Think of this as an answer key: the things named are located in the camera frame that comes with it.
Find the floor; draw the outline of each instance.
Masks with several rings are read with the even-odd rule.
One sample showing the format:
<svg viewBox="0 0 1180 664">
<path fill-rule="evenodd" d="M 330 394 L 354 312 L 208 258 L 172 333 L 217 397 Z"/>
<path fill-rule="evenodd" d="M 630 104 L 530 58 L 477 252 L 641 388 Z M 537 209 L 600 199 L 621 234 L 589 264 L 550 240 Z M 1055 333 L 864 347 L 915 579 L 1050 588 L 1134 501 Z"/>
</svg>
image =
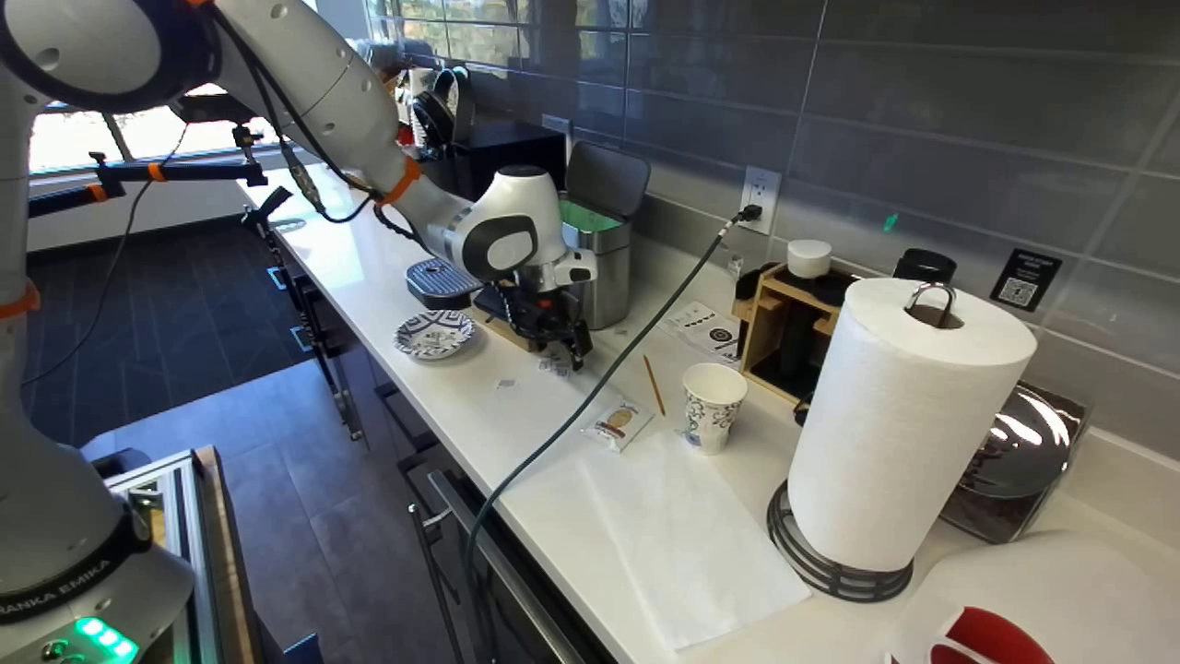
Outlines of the floor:
<svg viewBox="0 0 1180 664">
<path fill-rule="evenodd" d="M 226 389 L 303 362 L 295 311 L 267 276 L 267 247 L 238 217 L 128 240 L 95 319 L 113 240 L 30 258 L 30 416 L 58 441 Z M 58 362 L 84 333 L 78 356 Z"/>
<path fill-rule="evenodd" d="M 292 644 L 330 664 L 443 664 L 443 611 L 406 515 L 406 438 L 352 441 L 312 362 L 99 435 L 88 452 L 217 447 L 250 595 Z"/>
</svg>

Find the paper cup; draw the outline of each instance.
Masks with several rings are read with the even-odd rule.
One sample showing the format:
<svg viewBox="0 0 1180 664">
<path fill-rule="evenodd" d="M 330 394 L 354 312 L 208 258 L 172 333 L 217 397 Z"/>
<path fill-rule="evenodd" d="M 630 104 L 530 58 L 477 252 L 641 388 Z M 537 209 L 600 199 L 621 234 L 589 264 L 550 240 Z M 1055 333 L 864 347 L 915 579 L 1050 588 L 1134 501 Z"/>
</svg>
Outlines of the paper cup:
<svg viewBox="0 0 1180 664">
<path fill-rule="evenodd" d="M 702 362 L 682 371 L 682 432 L 702 448 L 724 448 L 750 389 L 744 375 L 721 362 Z"/>
</svg>

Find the gray tile backsplash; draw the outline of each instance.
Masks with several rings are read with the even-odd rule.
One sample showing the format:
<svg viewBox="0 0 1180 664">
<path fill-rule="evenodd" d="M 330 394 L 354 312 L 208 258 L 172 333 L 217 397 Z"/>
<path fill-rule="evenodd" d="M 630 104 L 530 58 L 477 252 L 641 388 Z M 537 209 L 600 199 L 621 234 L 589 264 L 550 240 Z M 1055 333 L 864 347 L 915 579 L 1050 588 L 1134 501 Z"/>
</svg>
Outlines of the gray tile backsplash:
<svg viewBox="0 0 1180 664">
<path fill-rule="evenodd" d="M 664 243 L 702 252 L 744 164 L 765 164 L 787 181 L 772 234 L 725 247 L 744 264 L 821 234 L 894 274 L 923 243 L 987 296 L 1016 247 L 1064 258 L 1027 318 L 1044 338 L 1028 381 L 1180 457 L 1180 2 L 418 0 L 406 15 L 498 65 L 477 77 L 478 113 L 564 113 L 579 141 L 652 159 L 638 226 Z"/>
</svg>

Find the electrical outlet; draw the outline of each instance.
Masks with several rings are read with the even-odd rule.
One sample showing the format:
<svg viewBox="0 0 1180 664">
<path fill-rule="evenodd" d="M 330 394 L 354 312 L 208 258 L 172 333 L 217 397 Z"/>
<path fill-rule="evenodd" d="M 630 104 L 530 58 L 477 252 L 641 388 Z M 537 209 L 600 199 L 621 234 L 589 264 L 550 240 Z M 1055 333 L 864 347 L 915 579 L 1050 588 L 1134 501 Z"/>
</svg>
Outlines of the electrical outlet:
<svg viewBox="0 0 1180 664">
<path fill-rule="evenodd" d="M 782 173 L 744 164 L 744 186 L 741 186 L 739 209 L 741 209 L 741 206 L 765 206 L 765 217 L 754 222 L 750 227 L 772 232 L 772 217 L 775 217 L 775 202 L 780 202 L 780 185 L 782 185 Z"/>
<path fill-rule="evenodd" d="M 541 124 L 547 124 L 550 131 L 561 131 L 561 137 L 567 137 L 567 127 L 573 127 L 573 120 L 561 118 L 561 113 L 541 113 Z"/>
</svg>

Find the plate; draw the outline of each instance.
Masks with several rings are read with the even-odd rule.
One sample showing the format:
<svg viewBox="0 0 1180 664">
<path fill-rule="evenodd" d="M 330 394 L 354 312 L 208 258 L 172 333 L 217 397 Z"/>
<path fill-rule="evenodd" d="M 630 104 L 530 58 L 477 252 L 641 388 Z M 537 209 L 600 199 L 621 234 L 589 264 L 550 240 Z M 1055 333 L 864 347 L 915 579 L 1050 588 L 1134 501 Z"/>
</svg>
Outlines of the plate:
<svg viewBox="0 0 1180 664">
<path fill-rule="evenodd" d="M 418 356 L 418 362 L 440 362 L 440 356 L 454 356 L 456 351 L 465 351 L 465 343 L 477 336 L 477 325 L 465 312 L 454 311 L 429 311 L 410 318 L 399 327 L 399 347 L 403 355 Z"/>
</svg>

